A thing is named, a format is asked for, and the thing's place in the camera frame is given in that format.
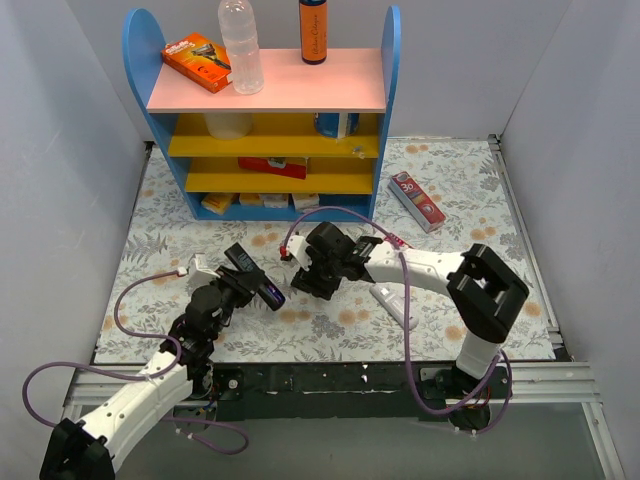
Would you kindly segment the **black tv remote control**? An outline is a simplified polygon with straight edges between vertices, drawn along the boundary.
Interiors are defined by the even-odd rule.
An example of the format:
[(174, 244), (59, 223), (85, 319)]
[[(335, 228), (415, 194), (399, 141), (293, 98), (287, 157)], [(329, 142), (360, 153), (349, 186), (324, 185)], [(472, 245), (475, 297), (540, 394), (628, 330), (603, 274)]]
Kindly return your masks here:
[(245, 275), (250, 290), (257, 293), (272, 311), (285, 304), (284, 294), (239, 243), (226, 249), (224, 255)]

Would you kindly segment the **white and red remote control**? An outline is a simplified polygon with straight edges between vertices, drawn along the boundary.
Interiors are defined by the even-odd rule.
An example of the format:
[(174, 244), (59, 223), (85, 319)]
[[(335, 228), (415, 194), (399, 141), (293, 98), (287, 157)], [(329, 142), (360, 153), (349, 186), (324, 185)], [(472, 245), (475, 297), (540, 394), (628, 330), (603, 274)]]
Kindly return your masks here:
[(370, 294), (384, 310), (399, 324), (405, 327), (405, 291), (402, 285), (374, 284), (369, 287)]

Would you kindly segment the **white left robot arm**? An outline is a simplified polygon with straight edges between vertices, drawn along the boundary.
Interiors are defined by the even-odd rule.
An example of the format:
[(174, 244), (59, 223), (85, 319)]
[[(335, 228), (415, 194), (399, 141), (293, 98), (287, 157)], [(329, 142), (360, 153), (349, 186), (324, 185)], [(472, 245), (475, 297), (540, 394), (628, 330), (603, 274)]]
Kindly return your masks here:
[(113, 479), (137, 443), (176, 404), (205, 398), (213, 386), (206, 370), (214, 341), (236, 309), (269, 282), (264, 271), (221, 266), (195, 289), (159, 350), (102, 405), (77, 421), (53, 427), (41, 479)]

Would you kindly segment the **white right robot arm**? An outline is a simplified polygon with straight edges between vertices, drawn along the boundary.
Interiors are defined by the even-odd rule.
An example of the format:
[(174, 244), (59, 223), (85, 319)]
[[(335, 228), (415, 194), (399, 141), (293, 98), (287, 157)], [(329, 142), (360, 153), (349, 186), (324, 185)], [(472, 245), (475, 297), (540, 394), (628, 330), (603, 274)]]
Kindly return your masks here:
[(467, 328), (452, 383), (469, 398), (488, 386), (490, 364), (529, 296), (524, 281), (490, 247), (478, 243), (462, 253), (396, 249), (379, 237), (353, 240), (323, 222), (306, 236), (290, 236), (281, 255), (300, 266), (291, 285), (316, 298), (329, 300), (344, 279), (408, 283), (450, 298)]

